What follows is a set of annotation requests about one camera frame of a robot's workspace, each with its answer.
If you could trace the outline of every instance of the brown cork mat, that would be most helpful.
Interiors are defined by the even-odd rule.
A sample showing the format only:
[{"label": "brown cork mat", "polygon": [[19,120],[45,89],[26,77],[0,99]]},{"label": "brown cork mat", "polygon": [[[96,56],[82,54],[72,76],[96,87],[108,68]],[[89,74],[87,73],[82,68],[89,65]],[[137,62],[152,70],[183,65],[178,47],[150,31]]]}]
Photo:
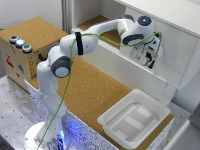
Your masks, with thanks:
[{"label": "brown cork mat", "polygon": [[[64,93],[67,81],[68,77],[58,79],[58,95],[60,97]],[[39,88],[37,78],[33,78],[29,82],[37,89]],[[129,92],[131,92],[131,89],[128,87],[88,64],[80,57],[73,57],[71,82],[64,99],[67,108],[122,150],[121,146],[104,133],[102,126],[97,122],[97,118]],[[173,116],[169,115],[137,150],[145,150],[172,119]]]},{"label": "brown cork mat", "polygon": [[37,51],[50,43],[58,41],[67,33],[42,18],[35,17],[0,31],[0,37],[8,43],[12,35],[24,39],[27,44],[32,46],[33,51]]},{"label": "brown cork mat", "polygon": [[[93,18],[93,19],[91,19],[91,20],[89,20],[89,21],[87,21],[87,22],[85,22],[83,24],[78,25],[77,27],[85,31],[89,27],[91,27],[92,25],[97,24],[99,22],[104,22],[104,21],[107,21],[107,20],[108,20],[108,18],[106,18],[106,17],[97,16],[97,17],[95,17],[95,18]],[[113,41],[113,42],[115,42],[117,44],[121,44],[121,38],[120,38],[119,33],[118,33],[117,30],[112,30],[112,31],[109,31],[109,32],[105,32],[105,33],[102,34],[102,36],[108,38],[109,40],[111,40],[111,41]],[[104,40],[102,38],[100,38],[100,39],[102,41],[112,45],[113,47],[116,47],[117,49],[120,49],[120,46],[112,44],[112,43],[110,43],[107,40]]]}]

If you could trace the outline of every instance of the white robotic arm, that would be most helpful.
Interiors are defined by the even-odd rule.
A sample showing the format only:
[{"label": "white robotic arm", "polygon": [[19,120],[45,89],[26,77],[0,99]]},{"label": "white robotic arm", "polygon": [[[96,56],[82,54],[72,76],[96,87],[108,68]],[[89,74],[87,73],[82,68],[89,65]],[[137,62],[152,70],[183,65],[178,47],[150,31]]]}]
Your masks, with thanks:
[{"label": "white robotic arm", "polygon": [[[123,15],[119,18],[91,26],[88,30],[82,32],[81,34],[93,33],[101,35],[102,33],[113,29],[118,30],[121,36],[121,41],[124,45],[136,43],[154,33],[153,22],[149,17],[142,16],[134,23],[132,16]],[[40,99],[48,109],[45,125],[37,134],[38,141],[42,140],[42,137],[61,102],[61,99],[56,93],[58,90],[57,78],[63,78],[69,75],[69,58],[72,43],[75,38],[75,34],[63,37],[58,46],[54,46],[50,49],[47,60],[41,62],[37,67]],[[94,51],[98,44],[98,39],[99,37],[94,35],[82,36],[83,53],[86,54]],[[148,45],[152,51],[157,53],[159,42],[160,41],[156,36],[151,36],[150,38],[144,40],[143,44]],[[158,57],[161,57],[162,54],[163,50],[162,46],[160,46],[157,55]],[[72,57],[75,55],[78,55],[77,42],[75,42],[72,50]],[[66,113],[66,111],[67,107],[63,103],[43,139],[43,146],[46,146],[47,143],[52,142],[52,140],[55,139],[56,136],[63,130],[61,117]]]}]

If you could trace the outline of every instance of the white wall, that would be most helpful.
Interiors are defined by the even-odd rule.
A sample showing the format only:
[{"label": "white wall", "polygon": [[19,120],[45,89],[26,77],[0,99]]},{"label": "white wall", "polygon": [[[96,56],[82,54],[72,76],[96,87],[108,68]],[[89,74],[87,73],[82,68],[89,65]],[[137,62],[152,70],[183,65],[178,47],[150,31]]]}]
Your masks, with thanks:
[{"label": "white wall", "polygon": [[200,102],[200,71],[182,89],[177,91],[173,102],[192,112]]},{"label": "white wall", "polygon": [[61,0],[0,0],[0,28],[39,16],[62,29]]}]

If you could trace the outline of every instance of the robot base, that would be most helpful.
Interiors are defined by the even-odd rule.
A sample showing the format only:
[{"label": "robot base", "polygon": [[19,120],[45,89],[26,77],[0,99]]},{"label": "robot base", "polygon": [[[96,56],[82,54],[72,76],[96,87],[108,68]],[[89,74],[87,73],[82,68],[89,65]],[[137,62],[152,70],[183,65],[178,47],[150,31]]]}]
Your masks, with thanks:
[{"label": "robot base", "polygon": [[[37,136],[38,132],[40,131],[40,129],[42,128],[42,126],[44,125],[44,122],[40,122],[38,124],[35,124],[34,126],[32,126],[25,134],[24,137],[24,149],[25,150],[37,150],[39,142],[37,140],[35,140],[35,137]],[[66,145],[69,145],[70,140],[65,140]],[[49,150],[49,148],[46,146],[40,146],[40,148],[38,148],[38,150]]]}]

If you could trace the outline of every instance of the white tray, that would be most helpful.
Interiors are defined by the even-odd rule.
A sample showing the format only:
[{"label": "white tray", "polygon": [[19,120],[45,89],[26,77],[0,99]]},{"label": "white tray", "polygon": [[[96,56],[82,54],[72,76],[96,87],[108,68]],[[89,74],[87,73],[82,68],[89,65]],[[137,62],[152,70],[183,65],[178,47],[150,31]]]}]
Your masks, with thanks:
[{"label": "white tray", "polygon": [[137,148],[169,115],[170,109],[133,90],[98,118],[105,133],[126,149]]}]

